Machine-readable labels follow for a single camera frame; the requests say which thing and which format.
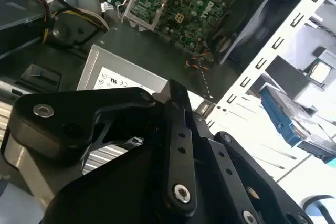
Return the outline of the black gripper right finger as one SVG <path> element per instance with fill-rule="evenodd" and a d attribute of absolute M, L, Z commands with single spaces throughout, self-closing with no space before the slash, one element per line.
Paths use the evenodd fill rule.
<path fill-rule="evenodd" d="M 212 135 L 189 97 L 185 103 L 197 191 L 197 209 L 187 223 L 312 222 L 229 133 Z"/>

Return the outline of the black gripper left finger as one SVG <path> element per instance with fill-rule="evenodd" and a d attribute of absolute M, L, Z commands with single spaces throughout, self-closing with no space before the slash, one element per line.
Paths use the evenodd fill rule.
<path fill-rule="evenodd" d="M 191 130 L 186 88 L 170 80 L 161 95 L 138 87 L 24 95 L 10 115 L 10 164 L 46 212 L 87 173 L 153 137 Z"/>

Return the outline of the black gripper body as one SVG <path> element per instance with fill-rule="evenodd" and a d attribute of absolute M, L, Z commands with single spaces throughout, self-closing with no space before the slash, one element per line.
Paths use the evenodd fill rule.
<path fill-rule="evenodd" d="M 170 130 L 62 189 L 44 223 L 187 223 L 197 209 L 193 133 Z"/>

